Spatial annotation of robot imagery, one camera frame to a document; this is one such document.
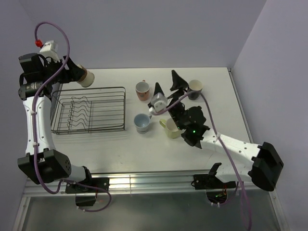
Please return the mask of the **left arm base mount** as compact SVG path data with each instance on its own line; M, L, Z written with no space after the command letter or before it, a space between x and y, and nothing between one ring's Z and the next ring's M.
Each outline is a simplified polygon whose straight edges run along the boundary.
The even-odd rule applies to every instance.
M66 181L66 194L75 194L75 204L78 209L85 210L85 212L98 212L106 209L111 201L112 196L109 193L110 179L108 177L90 178L82 182ZM106 193L109 197L107 204L96 210L87 209L87 207L94 206L97 202L99 193Z

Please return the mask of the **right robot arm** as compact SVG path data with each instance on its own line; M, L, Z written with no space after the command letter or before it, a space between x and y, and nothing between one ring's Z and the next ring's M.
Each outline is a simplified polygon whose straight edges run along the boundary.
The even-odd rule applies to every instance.
M271 143L254 144L237 140L218 133L216 127L205 125L200 106L188 109L181 102L186 97L199 94L175 70L171 71L173 85L170 96L165 96L159 83L155 84L154 95L148 103L152 115L168 112L181 137L191 147L226 154L231 166L215 163L207 174L193 178L195 189L228 189L236 184L251 182L258 188L272 192L284 167L284 163Z

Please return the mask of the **pale yellow mug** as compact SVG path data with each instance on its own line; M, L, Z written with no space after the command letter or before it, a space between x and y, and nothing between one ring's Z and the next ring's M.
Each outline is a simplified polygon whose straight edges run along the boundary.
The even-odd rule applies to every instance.
M159 123L164 128L168 138L176 139L181 136L181 130L178 129L172 118L169 118L167 120L160 119Z

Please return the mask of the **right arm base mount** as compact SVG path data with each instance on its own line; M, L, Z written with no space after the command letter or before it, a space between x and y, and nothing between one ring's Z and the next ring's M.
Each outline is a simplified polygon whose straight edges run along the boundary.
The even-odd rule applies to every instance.
M218 168L222 163L215 163L207 174L193 175L191 185L196 190L214 190L214 189L233 189L236 188L235 181L222 182L216 177Z

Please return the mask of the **cream and brown tumbler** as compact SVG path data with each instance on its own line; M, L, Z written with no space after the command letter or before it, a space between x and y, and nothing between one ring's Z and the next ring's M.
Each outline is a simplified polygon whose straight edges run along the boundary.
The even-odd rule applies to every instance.
M84 68L83 66L79 64L77 66L85 71L85 74L80 78L78 84L84 88L91 86L95 80L95 75L86 68Z

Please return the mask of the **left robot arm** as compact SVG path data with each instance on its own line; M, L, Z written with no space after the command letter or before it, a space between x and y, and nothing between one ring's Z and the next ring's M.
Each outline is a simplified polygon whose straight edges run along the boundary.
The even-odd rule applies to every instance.
M53 85L77 82L89 87L94 74L76 65L68 56L64 60L47 60L42 54L29 53L19 57L23 69L18 94L23 102L27 120L25 157L19 158L19 169L35 184L46 187L58 180L76 182L82 192L94 186L85 166L72 165L68 156L57 151L51 134L51 97Z

